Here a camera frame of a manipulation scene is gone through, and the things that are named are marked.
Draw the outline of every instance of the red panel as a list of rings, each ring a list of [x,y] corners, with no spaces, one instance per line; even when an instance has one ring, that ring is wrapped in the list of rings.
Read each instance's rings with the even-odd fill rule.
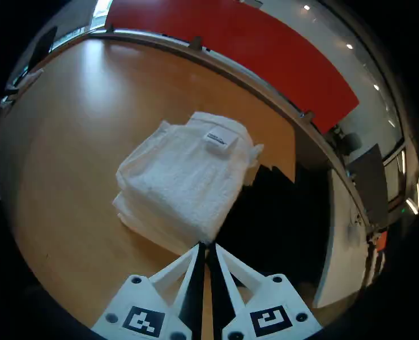
[[[327,132],[359,101],[335,67],[284,23],[235,0],[113,0],[106,25],[165,33],[217,51],[273,85]]]

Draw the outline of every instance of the gray panel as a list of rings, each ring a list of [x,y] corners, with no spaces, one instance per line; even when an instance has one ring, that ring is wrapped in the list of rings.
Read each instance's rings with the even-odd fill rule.
[[[377,224],[379,228],[385,227],[388,211],[387,181],[379,146],[373,146],[348,164],[347,169],[354,176],[356,189],[370,223]]]

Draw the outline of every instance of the wall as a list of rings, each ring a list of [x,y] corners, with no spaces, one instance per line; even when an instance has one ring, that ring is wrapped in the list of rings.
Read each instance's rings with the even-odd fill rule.
[[[376,143],[383,156],[391,152],[401,138],[399,121],[393,112],[393,103],[388,104],[391,111],[386,110],[385,99],[389,97],[386,86],[380,79],[375,79],[372,76],[373,70],[369,70],[357,58],[363,52],[357,39],[346,36],[336,24],[333,15],[314,0],[262,2],[260,11],[286,23],[312,43],[337,68],[359,99],[359,105],[339,122],[344,132],[356,132],[362,140],[362,147],[350,155],[349,161],[356,159]],[[304,5],[309,5],[310,10],[306,11]],[[347,48],[348,43],[353,45],[353,50]],[[380,91],[374,88],[374,84],[379,85]]]
[[[351,112],[358,99],[337,69],[296,31],[232,0],[114,0],[106,26],[165,33],[242,64],[302,111],[315,112],[322,133]]]

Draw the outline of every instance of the screw hole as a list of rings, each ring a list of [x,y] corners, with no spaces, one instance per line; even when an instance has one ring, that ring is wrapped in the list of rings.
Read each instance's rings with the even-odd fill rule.
[[[116,316],[114,313],[108,313],[106,314],[106,320],[111,324],[115,324],[118,321],[118,316]]]
[[[170,335],[170,340],[186,340],[186,336],[180,331],[174,331]]]
[[[306,321],[306,320],[307,320],[307,318],[308,318],[308,316],[307,316],[307,314],[306,314],[306,313],[299,313],[299,314],[296,316],[296,320],[297,320],[297,321],[299,321],[299,322],[304,322],[304,321]]]
[[[244,334],[240,331],[233,331],[228,334],[228,340],[242,340],[244,338]]]

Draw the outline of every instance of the towel stack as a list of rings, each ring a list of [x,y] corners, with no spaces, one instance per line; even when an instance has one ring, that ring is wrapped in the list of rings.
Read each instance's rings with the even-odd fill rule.
[[[163,121],[120,165],[113,204],[130,229],[183,254],[215,239],[262,149],[226,117],[195,112],[186,125]]]

